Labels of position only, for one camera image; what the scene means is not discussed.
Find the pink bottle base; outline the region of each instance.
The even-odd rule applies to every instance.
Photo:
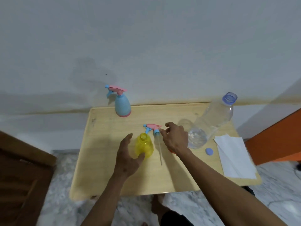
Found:
[[[117,115],[120,116],[120,117],[128,117],[128,116],[131,114],[131,112],[132,112],[132,111],[130,111],[130,113],[127,114],[127,115],[125,115],[125,116],[120,116],[120,115],[118,115],[118,114],[117,114]]]

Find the forearm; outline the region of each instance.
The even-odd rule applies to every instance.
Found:
[[[112,175],[102,195],[81,224],[82,226],[111,225],[125,180],[126,178],[122,176]]]
[[[253,195],[216,172],[189,149],[178,154],[225,225],[285,225]]]

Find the hand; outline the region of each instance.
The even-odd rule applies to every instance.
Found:
[[[114,174],[119,177],[127,179],[129,176],[133,175],[141,163],[144,160],[145,153],[138,156],[137,159],[133,159],[129,155],[128,145],[131,142],[133,133],[128,134],[121,142],[116,156],[116,164],[114,169]]]
[[[165,126],[169,128],[166,130],[160,129],[160,133],[166,147],[177,155],[188,149],[188,133],[184,131],[183,126],[178,126],[173,122],[168,122]]]

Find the black shorts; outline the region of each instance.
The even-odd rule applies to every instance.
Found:
[[[162,216],[160,226],[165,226],[165,225],[193,226],[193,224],[190,223],[190,221],[187,220],[186,217],[172,210],[166,212]]]

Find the blue spray bottle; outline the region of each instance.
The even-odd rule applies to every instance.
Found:
[[[116,92],[117,97],[115,100],[115,111],[120,117],[127,117],[131,114],[131,104],[127,97],[123,94],[126,89],[122,89],[118,86],[106,85],[106,88],[109,89],[107,97],[109,97],[112,93]]]

